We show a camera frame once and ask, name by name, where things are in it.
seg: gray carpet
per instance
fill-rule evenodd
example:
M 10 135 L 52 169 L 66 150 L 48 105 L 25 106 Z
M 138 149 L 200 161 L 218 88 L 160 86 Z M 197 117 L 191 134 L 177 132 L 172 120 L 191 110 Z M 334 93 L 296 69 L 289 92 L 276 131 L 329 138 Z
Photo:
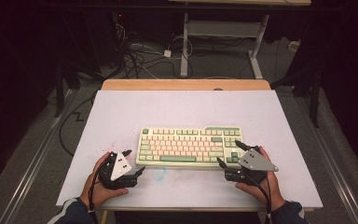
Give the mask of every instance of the gray carpet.
M 250 49 L 253 42 L 246 40 L 237 47 L 224 47 L 216 49 L 207 56 L 196 56 L 205 53 L 205 49 L 197 49 L 191 56 L 190 62 L 193 68 L 192 78 L 206 77 L 232 77 L 232 78 L 254 78 L 249 60 L 246 58 L 245 49 Z M 263 44 L 258 55 L 258 61 L 265 80 L 272 82 L 284 76 L 294 53 L 287 50 L 288 41 L 276 41 L 273 44 Z M 164 48 L 150 43 L 153 49 L 162 52 Z M 147 60 L 153 60 L 154 55 L 144 54 Z M 179 62 L 172 61 L 175 73 L 179 74 Z M 139 78 L 174 78 L 172 66 L 169 63 L 161 63 L 141 71 Z M 112 71 L 109 66 L 103 66 L 103 72 L 108 74 Z M 58 211 L 55 206 L 61 190 L 66 172 L 70 166 L 72 157 L 63 150 L 58 136 L 58 128 L 61 127 L 66 115 L 74 108 L 89 99 L 92 94 L 101 87 L 101 84 L 90 80 L 85 75 L 79 75 L 82 81 L 79 91 L 69 91 L 66 97 L 65 114 L 55 119 L 54 92 L 51 94 L 51 104 L 48 105 L 24 135 L 22 141 L 10 158 L 7 167 L 0 176 L 0 218 L 6 214 L 3 222 L 7 223 L 47 223 Z M 124 77 L 120 73 L 115 78 Z M 358 223 L 358 160 L 339 125 L 329 110 L 328 102 L 324 97 L 323 90 L 320 97 L 319 124 L 315 129 L 310 124 L 307 116 L 307 105 L 309 99 L 295 98 L 290 87 L 277 89 L 283 111 L 289 121 L 295 139 L 304 156 L 306 164 L 310 169 L 317 190 L 320 193 L 324 208 L 309 212 L 306 217 L 310 223 Z M 62 140 L 70 152 L 75 152 L 77 143 L 81 137 L 83 128 L 91 109 L 88 101 L 79 107 L 76 114 L 72 114 L 62 126 Z M 52 137 L 48 144 L 45 137 Z M 331 161 L 326 159 L 327 154 L 333 155 L 334 167 Z M 33 171 L 28 170 L 30 164 L 37 164 Z M 20 194 L 18 206 L 10 206 L 12 216 L 5 213 L 13 196 L 19 197 L 16 191 L 21 179 L 30 174 L 28 189 Z M 345 199 L 346 193 L 350 193 L 353 200 Z M 114 223 L 113 213 L 108 215 L 109 223 Z

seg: keyboard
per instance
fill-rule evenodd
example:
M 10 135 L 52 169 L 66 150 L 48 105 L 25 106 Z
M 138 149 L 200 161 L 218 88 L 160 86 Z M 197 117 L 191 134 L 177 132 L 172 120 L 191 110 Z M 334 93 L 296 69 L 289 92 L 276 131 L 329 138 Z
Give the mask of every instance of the keyboard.
M 240 167 L 245 152 L 239 127 L 144 128 L 141 130 L 136 164 L 156 167 L 219 167 L 217 157 L 227 166 Z

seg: desk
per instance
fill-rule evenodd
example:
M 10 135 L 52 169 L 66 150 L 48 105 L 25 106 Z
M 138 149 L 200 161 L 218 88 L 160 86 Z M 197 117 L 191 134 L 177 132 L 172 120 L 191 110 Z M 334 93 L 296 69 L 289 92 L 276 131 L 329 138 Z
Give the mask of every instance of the desk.
M 196 83 L 200 84 L 198 91 L 195 91 Z M 94 101 L 57 205 L 80 194 L 93 165 L 104 152 L 137 148 L 139 132 L 145 126 L 204 127 L 225 124 L 242 127 L 244 141 L 248 145 L 266 148 L 280 168 L 276 175 L 285 199 L 301 202 L 308 210 L 321 208 L 322 202 L 279 99 L 275 91 L 268 90 L 268 86 L 262 83 L 267 82 L 170 79 L 105 81 L 103 90 L 98 92 Z M 155 91 L 159 86 L 167 91 Z M 255 90 L 255 86 L 260 86 L 261 90 L 244 91 Z M 234 91 L 205 91 L 216 87 Z M 128 157 L 132 167 L 135 167 L 135 153 L 133 151 Z M 224 172 L 220 169 L 146 168 L 138 178 L 138 185 L 129 189 L 130 194 L 106 202 L 104 208 L 116 211 L 264 209 L 252 196 L 235 189 L 234 185 L 234 182 L 225 180 Z
M 234 5 L 263 5 L 263 6 L 309 6 L 310 0 L 170 0 L 174 2 L 207 3 L 207 4 L 234 4 Z M 255 47 L 248 51 L 249 60 L 254 71 L 255 78 L 263 78 L 257 62 L 257 52 L 263 40 L 267 28 L 269 15 L 264 15 L 261 22 L 237 22 L 237 21 L 191 21 L 188 13 L 185 13 L 183 31 L 183 53 L 181 63 L 181 77 L 187 77 L 188 65 L 188 36 L 189 35 L 213 35 L 234 37 L 255 37 Z

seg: power cord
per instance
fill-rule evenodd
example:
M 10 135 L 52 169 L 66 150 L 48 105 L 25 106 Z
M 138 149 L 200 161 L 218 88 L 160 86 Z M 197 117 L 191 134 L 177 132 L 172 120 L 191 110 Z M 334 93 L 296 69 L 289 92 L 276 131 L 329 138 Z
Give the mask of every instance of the power cord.
M 253 178 L 251 178 L 248 175 L 246 177 L 248 177 L 252 181 L 252 183 L 254 183 L 255 186 L 260 189 L 260 191 L 263 193 L 264 197 L 266 198 L 267 215 L 266 215 L 266 219 L 265 219 L 264 223 L 269 224 L 269 222 L 271 220 L 271 204 L 272 204 L 272 201 L 271 201 L 271 189 L 269 187 L 269 179 L 266 176 L 267 185 L 268 185 L 268 194 L 267 194 L 266 191 L 257 182 L 255 182 L 255 180 Z
M 69 117 L 71 117 L 71 115 L 73 115 L 73 114 L 75 113 L 75 111 L 77 111 L 78 108 L 81 107 L 82 105 L 84 105 L 86 102 L 91 101 L 91 104 L 93 105 L 93 104 L 94 104 L 94 99 L 95 99 L 95 95 L 96 95 L 96 94 L 97 94 L 97 91 L 95 91 L 89 99 L 83 101 L 80 105 L 78 105 L 77 107 L 75 107 L 75 109 L 73 109 L 70 113 L 68 113 L 68 115 L 65 117 L 65 119 L 63 120 L 62 125 L 61 125 L 61 127 L 60 127 L 58 136 L 59 136 L 59 138 L 60 138 L 61 146 L 62 146 L 63 150 L 64 150 L 66 153 L 68 153 L 68 155 L 70 155 L 71 157 L 74 156 L 74 153 L 72 153 L 72 152 L 66 147 L 66 145 L 65 145 L 65 143 L 63 142 L 63 139 L 62 139 L 62 128 L 63 128 L 63 125 L 66 123 L 66 121 L 69 119 Z
M 92 217 L 92 220 L 93 220 L 94 224 L 99 223 L 97 215 L 95 214 L 94 202 L 92 200 L 92 197 L 93 197 L 93 194 L 94 194 L 94 186 L 99 183 L 99 181 L 96 182 L 97 177 L 98 177 L 98 173 L 100 173 L 101 167 L 103 167 L 106 163 L 107 163 L 107 161 L 104 161 L 97 168 L 97 171 L 95 172 L 94 177 L 92 178 L 91 186 L 89 187 L 89 215 Z

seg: person's right hand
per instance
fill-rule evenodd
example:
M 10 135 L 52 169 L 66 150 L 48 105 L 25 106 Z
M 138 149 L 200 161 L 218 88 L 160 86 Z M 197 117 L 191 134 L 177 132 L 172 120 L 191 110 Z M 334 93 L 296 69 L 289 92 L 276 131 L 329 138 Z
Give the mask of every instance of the person's right hand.
M 267 155 L 267 152 L 266 152 L 266 150 L 264 150 L 264 148 L 260 147 L 260 153 L 267 160 L 270 161 L 269 155 Z M 285 200 L 282 197 L 281 192 L 279 190 L 279 184 L 278 184 L 278 179 L 277 179 L 276 175 L 273 172 L 267 172 L 267 179 L 263 180 L 260 183 L 260 186 L 261 186 L 261 188 L 264 189 L 264 191 L 267 194 L 269 194 L 269 188 L 270 188 L 271 211 L 274 211 L 277 208 L 281 207 L 285 203 Z M 267 204 L 266 197 L 264 196 L 264 194 L 261 192 L 261 190 L 258 187 L 250 186 L 250 185 L 247 185 L 244 183 L 237 183 L 235 185 L 235 187 L 237 189 L 241 189 L 242 191 L 254 196 L 262 204 L 264 204 L 264 205 Z

